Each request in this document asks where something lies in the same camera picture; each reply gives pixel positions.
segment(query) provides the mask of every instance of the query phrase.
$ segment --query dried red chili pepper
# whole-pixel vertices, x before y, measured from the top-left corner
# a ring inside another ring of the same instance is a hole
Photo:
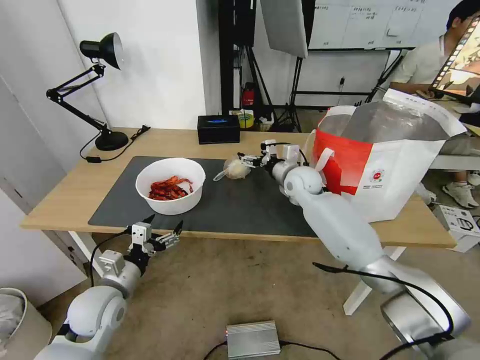
[[[178,176],[172,176],[164,181],[153,182],[150,186],[150,193],[148,197],[153,200],[175,200],[187,196],[189,193],[178,186],[181,183],[188,183],[190,194],[194,192],[192,182],[187,178],[179,178]]]

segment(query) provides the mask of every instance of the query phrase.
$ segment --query person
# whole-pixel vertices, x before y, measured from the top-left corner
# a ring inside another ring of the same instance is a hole
[[[439,74],[440,69],[454,51],[458,42],[467,31],[475,16],[480,15],[480,1],[462,0],[450,12],[447,31],[437,40],[416,47],[410,51],[390,77],[390,88],[407,94],[423,93],[433,98],[429,87]],[[440,151],[443,155],[470,155],[470,134],[463,133],[452,137]],[[453,181],[444,185],[441,190],[452,197],[464,208],[473,209],[479,206],[472,196],[472,188],[480,185],[478,171],[451,171]]]

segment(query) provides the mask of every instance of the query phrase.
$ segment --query red fire extinguisher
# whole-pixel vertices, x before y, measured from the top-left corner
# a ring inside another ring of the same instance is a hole
[[[241,95],[242,107],[252,106],[255,100],[255,84],[253,82],[247,82],[243,93]]]

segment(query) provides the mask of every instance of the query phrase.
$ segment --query shoe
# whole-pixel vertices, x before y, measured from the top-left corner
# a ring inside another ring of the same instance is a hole
[[[468,174],[467,181],[469,184],[473,186],[480,185],[480,171],[477,171],[477,170],[470,171],[470,173]]]
[[[466,182],[451,182],[442,186],[441,190],[450,195],[455,202],[461,207],[467,209],[473,209],[479,206],[479,203],[475,201],[472,196],[473,187]]]
[[[437,195],[434,192],[427,190],[427,188],[422,183],[418,184],[415,192],[420,195],[421,199],[426,205],[430,205],[431,203],[437,201]]]

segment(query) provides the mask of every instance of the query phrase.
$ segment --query desk lamp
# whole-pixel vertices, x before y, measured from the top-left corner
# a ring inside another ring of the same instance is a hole
[[[112,32],[106,35],[100,41],[84,40],[80,43],[80,52],[91,60],[93,66],[87,71],[82,72],[80,75],[68,80],[67,82],[64,82],[53,89],[47,90],[46,97],[100,131],[100,136],[95,139],[95,145],[97,149],[102,151],[112,151],[123,148],[129,142],[127,135],[120,131],[111,131],[106,123],[84,114],[65,101],[65,98],[68,95],[104,76],[104,69],[106,66],[100,62],[100,59],[105,60],[107,64],[120,70],[124,61],[120,37],[116,32]],[[76,80],[92,72],[96,74],[95,77],[92,77],[78,85],[70,85]]]
[[[460,114],[480,112],[480,16],[474,18],[430,86],[470,108],[455,107]]]

